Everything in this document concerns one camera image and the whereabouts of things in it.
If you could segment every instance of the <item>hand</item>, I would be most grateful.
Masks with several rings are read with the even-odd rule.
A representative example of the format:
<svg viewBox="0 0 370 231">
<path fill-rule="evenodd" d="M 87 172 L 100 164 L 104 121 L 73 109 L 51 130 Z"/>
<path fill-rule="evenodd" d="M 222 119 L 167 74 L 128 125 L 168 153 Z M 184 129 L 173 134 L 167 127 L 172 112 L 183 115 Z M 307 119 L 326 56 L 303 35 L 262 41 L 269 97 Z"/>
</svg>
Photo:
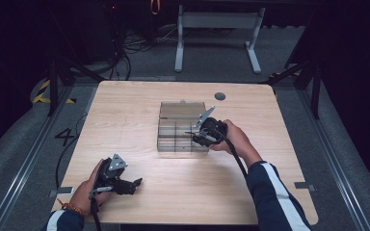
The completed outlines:
<svg viewBox="0 0 370 231">
<path fill-rule="evenodd" d="M 254 162 L 261 161 L 262 159 L 260 155 L 253 145 L 251 145 L 251 141 L 242 129 L 234 125 L 228 119 L 224 120 L 224 123 L 227 125 L 226 137 L 233 143 L 237 154 L 245 161 L 246 165 L 249 167 Z M 225 141 L 218 144 L 211 144 L 209 148 L 214 151 L 226 151 L 227 153 L 232 154 Z"/>
<path fill-rule="evenodd" d="M 70 204 L 74 205 L 75 207 L 81 209 L 83 212 L 90 213 L 91 209 L 91 202 L 89 200 L 90 192 L 93 190 L 95 176 L 97 175 L 98 169 L 101 166 L 101 160 L 97 166 L 92 171 L 92 175 L 90 176 L 89 180 L 84 181 L 76 190 L 73 197 L 70 199 Z M 98 205 L 101 205 L 105 202 L 110 196 L 112 192 L 102 192 L 95 197 Z"/>
</svg>

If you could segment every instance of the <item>transparent container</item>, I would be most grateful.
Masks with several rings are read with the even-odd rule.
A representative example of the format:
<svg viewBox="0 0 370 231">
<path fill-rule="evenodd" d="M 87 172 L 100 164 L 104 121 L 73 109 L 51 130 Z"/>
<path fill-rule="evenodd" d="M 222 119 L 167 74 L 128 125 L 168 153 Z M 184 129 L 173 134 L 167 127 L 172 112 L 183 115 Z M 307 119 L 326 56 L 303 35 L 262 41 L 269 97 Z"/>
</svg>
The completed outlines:
<svg viewBox="0 0 370 231">
<path fill-rule="evenodd" d="M 158 124 L 159 152 L 203 152 L 208 147 L 192 141 L 200 115 L 206 112 L 203 102 L 162 102 Z"/>
</svg>

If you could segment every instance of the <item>bracelet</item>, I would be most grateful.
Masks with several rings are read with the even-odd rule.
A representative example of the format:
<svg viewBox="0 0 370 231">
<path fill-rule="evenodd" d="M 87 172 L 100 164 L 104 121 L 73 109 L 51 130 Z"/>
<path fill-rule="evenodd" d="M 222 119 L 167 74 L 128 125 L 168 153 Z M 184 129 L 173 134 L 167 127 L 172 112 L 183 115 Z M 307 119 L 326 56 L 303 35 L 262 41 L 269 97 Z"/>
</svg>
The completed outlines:
<svg viewBox="0 0 370 231">
<path fill-rule="evenodd" d="M 59 198 L 57 198 L 57 200 L 62 205 L 62 209 L 69 209 L 69 210 L 72 210 L 72 211 L 76 211 L 77 213 L 79 213 L 83 217 L 86 217 L 86 216 L 89 215 L 88 213 L 83 212 L 83 210 L 81 210 L 80 208 L 77 208 L 76 206 L 74 206 L 70 203 L 63 203 L 62 200 L 60 200 Z"/>
</svg>

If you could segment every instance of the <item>yellow tape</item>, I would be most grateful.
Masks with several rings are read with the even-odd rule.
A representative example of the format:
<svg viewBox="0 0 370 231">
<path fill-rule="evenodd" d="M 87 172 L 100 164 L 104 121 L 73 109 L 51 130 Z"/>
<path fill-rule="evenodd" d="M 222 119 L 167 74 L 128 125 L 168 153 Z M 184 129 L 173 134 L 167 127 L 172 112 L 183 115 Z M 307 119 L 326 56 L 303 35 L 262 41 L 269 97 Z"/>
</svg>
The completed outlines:
<svg viewBox="0 0 370 231">
<path fill-rule="evenodd" d="M 50 86 L 50 80 L 46 79 L 44 83 L 41 85 L 38 94 L 33 99 L 34 103 L 50 103 L 50 98 L 43 98 L 44 92 L 46 91 L 47 87 Z M 77 99 L 69 98 L 66 103 L 76 103 Z"/>
</svg>

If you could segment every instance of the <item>metal frame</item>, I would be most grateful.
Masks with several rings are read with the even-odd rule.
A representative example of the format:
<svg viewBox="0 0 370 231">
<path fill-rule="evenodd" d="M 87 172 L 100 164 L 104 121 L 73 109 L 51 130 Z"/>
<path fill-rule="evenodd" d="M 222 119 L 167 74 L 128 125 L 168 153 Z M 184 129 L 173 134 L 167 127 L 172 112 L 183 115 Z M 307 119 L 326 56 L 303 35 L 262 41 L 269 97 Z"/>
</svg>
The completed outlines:
<svg viewBox="0 0 370 231">
<path fill-rule="evenodd" d="M 40 133 L 38 134 L 35 142 L 33 143 L 28 156 L 26 157 L 25 161 L 23 162 L 22 166 L 20 167 L 17 175 L 12 180 L 11 186 L 8 189 L 4 199 L 0 204 L 0 230 L 3 228 L 7 218 L 9 217 L 11 210 L 20 196 L 20 193 L 25 186 L 29 175 L 32 173 L 32 170 L 35 166 L 35 163 L 38 161 L 40 153 L 42 151 L 43 145 L 47 139 L 47 136 L 52 128 L 54 122 L 56 121 L 60 111 L 62 110 L 63 106 L 68 99 L 72 88 L 65 87 L 62 90 L 60 95 L 60 104 L 57 105 L 57 110 L 55 110 L 52 116 L 48 116 L 43 123 Z"/>
<path fill-rule="evenodd" d="M 258 13 L 196 13 L 184 12 L 183 6 L 178 11 L 178 45 L 176 48 L 175 72 L 182 71 L 184 40 L 183 29 L 188 28 L 239 28 L 252 29 L 251 40 L 246 41 L 246 49 L 255 74 L 261 73 L 261 68 L 254 52 L 254 45 L 260 31 L 265 8 Z"/>
<path fill-rule="evenodd" d="M 351 186 L 342 166 L 338 161 L 338 158 L 335 155 L 334 149 L 332 148 L 329 138 L 324 131 L 323 125 L 321 124 L 319 119 L 316 119 L 313 116 L 310 106 L 310 100 L 306 95 L 305 90 L 297 90 L 297 93 L 302 104 L 304 105 L 304 109 L 308 118 L 311 120 L 311 125 L 313 126 L 313 129 L 316 131 L 320 142 L 323 145 L 323 148 L 325 150 L 323 153 L 327 160 L 327 164 L 330 167 L 332 176 L 334 177 L 338 189 L 340 190 L 341 195 L 350 212 L 350 215 L 354 220 L 354 224 L 356 225 L 357 230 L 370 230 L 368 219 L 362 211 L 362 208 L 360 207 L 357 197 L 354 193 L 353 187 Z"/>
</svg>

